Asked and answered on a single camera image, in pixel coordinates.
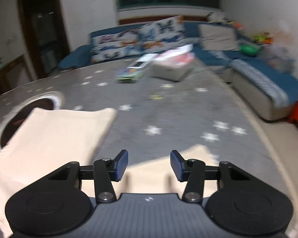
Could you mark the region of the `cream garment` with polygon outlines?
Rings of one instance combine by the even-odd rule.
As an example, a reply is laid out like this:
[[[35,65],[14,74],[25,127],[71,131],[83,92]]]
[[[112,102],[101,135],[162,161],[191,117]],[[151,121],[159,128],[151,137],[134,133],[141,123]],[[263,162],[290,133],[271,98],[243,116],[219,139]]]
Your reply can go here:
[[[0,151],[0,237],[12,231],[5,217],[7,200],[27,185],[64,164],[87,165],[115,122],[117,110],[86,112],[36,109],[8,145]],[[185,159],[196,158],[216,166],[217,157],[203,145],[181,151]],[[183,194],[185,183],[176,180],[169,156],[128,166],[122,180],[113,185],[121,193]]]

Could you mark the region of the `colourful clear pencil case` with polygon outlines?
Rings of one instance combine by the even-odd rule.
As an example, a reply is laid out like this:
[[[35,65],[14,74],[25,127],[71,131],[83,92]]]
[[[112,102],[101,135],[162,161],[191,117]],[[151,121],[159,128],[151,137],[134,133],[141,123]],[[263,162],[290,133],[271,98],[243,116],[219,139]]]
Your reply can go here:
[[[146,72],[146,68],[125,68],[118,74],[117,80],[120,83],[136,83]]]

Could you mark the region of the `white tissue box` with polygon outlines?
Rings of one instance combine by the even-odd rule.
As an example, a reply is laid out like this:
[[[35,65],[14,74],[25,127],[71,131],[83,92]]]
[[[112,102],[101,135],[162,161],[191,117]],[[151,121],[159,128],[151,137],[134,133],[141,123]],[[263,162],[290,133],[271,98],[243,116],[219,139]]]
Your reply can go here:
[[[184,45],[159,54],[150,62],[150,75],[173,82],[181,81],[195,61],[193,45]]]

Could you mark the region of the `white remote box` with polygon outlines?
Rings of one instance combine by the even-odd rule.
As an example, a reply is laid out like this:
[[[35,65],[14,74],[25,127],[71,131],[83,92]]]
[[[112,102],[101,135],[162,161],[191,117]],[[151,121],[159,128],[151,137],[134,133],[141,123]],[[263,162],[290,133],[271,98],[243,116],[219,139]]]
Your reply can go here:
[[[154,60],[159,54],[158,53],[148,53],[137,59],[135,62],[131,63],[128,69],[141,69],[146,67],[152,60]]]

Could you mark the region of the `round induction cooktop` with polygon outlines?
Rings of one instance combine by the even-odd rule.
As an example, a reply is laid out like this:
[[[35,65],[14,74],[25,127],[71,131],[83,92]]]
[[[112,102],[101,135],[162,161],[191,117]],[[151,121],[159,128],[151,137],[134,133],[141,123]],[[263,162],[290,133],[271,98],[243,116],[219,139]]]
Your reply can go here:
[[[0,122],[0,150],[8,145],[20,127],[36,109],[55,111],[62,108],[65,96],[59,91],[40,93],[14,106]]]

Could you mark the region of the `left butterfly pillow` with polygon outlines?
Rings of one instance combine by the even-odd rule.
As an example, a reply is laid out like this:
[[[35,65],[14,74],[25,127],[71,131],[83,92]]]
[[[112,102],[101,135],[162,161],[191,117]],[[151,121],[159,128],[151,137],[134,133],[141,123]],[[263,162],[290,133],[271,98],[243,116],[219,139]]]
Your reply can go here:
[[[140,55],[142,53],[136,29],[95,36],[91,39],[91,44],[91,62],[93,63]]]

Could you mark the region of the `butterfly pillow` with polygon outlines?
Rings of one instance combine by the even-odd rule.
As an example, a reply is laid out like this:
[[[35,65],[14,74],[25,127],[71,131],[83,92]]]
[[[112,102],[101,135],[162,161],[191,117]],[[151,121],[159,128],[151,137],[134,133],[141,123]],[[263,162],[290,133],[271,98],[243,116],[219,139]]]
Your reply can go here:
[[[158,20],[138,28],[141,47],[145,53],[167,51],[186,44],[182,16]]]
[[[93,63],[140,55],[142,53],[136,29],[95,36],[91,39],[91,44],[91,62]]]

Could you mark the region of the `beige plain cushion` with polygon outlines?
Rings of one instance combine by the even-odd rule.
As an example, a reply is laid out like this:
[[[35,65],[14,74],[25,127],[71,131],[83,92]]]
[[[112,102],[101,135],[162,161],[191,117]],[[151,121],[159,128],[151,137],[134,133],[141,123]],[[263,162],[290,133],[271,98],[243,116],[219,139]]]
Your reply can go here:
[[[235,29],[212,24],[200,24],[200,45],[206,51],[237,51],[238,41]]]

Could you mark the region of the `right butterfly pillow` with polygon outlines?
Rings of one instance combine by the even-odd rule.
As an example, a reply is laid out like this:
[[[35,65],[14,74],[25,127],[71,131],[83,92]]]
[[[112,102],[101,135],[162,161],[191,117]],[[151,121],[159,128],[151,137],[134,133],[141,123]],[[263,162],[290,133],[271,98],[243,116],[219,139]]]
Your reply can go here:
[[[186,44],[182,16],[158,20],[138,28],[141,47],[145,53],[167,51]]]

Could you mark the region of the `green bowl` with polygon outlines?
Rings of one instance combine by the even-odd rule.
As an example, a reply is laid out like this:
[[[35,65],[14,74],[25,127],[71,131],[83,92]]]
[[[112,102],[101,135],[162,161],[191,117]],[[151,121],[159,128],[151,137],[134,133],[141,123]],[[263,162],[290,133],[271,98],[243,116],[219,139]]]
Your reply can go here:
[[[256,57],[260,51],[260,47],[254,45],[240,45],[240,52],[249,56],[249,57]]]

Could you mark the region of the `wooden side table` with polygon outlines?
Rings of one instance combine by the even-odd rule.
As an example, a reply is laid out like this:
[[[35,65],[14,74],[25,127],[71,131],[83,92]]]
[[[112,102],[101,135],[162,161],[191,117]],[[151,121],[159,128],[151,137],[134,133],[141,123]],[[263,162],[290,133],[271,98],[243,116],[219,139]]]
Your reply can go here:
[[[20,55],[5,65],[0,64],[1,93],[6,93],[31,81],[33,78],[24,55]]]

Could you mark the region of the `panda plush toy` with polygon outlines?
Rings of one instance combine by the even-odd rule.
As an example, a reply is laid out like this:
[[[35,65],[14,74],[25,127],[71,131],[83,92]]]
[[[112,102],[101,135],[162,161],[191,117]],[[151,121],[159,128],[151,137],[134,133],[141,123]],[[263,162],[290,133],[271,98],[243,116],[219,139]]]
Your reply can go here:
[[[210,12],[206,16],[208,23],[214,23],[214,24],[223,24],[223,25],[230,25],[232,24],[232,21],[227,19],[223,12],[215,11]]]

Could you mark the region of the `yellow green toy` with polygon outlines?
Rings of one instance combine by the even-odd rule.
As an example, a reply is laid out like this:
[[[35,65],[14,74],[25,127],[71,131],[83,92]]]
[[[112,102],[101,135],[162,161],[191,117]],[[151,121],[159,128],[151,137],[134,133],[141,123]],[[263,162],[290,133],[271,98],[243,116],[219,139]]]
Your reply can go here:
[[[252,36],[252,40],[258,44],[272,44],[273,36],[270,32],[262,32]]]

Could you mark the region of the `dark wooden door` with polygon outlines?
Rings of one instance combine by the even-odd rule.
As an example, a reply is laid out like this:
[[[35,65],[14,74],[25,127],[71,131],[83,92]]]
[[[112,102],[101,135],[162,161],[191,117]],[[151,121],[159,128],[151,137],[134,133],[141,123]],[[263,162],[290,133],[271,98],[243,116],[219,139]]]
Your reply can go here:
[[[69,53],[60,0],[17,0],[26,48],[38,79]]]

